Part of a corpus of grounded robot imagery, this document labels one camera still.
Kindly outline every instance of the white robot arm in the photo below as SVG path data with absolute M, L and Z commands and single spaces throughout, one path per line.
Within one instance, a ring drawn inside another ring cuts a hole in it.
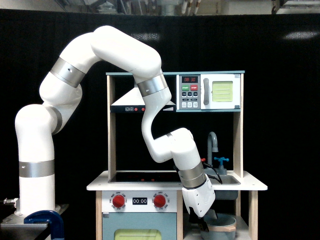
M 215 200 L 215 192 L 200 160 L 192 134 L 180 128 L 154 139 L 151 126 L 171 93 L 161 70 L 157 51 L 111 27 L 75 38 L 40 86 L 42 105 L 22 108 L 15 119 L 19 149 L 20 213 L 29 215 L 55 208 L 54 145 L 52 135 L 61 131 L 77 108 L 80 82 L 98 61 L 105 60 L 133 74 L 145 102 L 142 135 L 157 162 L 174 160 L 183 184 L 187 210 L 203 217 Z

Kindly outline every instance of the red knob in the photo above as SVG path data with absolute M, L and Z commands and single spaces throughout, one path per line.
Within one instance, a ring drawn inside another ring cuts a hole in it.
M 162 195 L 155 196 L 153 203 L 156 207 L 162 208 L 166 204 L 166 199 Z
M 113 206 L 116 208 L 121 208 L 123 205 L 125 205 L 125 198 L 121 195 L 116 195 L 112 199 Z

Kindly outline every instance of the wooden post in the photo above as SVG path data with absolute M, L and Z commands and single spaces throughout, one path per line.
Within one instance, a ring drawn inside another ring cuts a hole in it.
M 240 75 L 240 109 L 233 113 L 233 171 L 244 177 L 244 75 Z
M 234 201 L 235 215 L 241 217 L 241 191 L 238 191 L 238 198 Z
M 102 240 L 102 191 L 95 191 L 95 239 Z
M 258 240 L 258 191 L 249 191 L 249 236 Z
M 116 174 L 116 114 L 110 112 L 110 106 L 115 101 L 115 80 L 106 77 L 107 90 L 107 127 L 108 127 L 108 180 Z
M 184 240 L 184 199 L 182 190 L 176 191 L 176 239 Z

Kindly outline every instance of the red stop button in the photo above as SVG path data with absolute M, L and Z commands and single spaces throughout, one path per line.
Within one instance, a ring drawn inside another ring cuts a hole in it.
M 121 208 L 123 205 L 125 205 L 125 198 L 122 195 L 116 195 L 112 199 L 112 204 L 116 208 Z
M 153 200 L 153 204 L 158 208 L 162 208 L 166 204 L 166 199 L 162 195 L 157 195 Z
M 190 85 L 191 91 L 198 91 L 198 85 Z

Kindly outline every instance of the range hood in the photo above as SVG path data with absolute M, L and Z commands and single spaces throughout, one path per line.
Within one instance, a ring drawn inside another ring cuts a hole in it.
M 136 83 L 133 89 L 110 106 L 111 113 L 143 113 L 145 109 L 145 102 Z M 176 104 L 169 101 L 161 112 L 175 112 L 176 109 Z

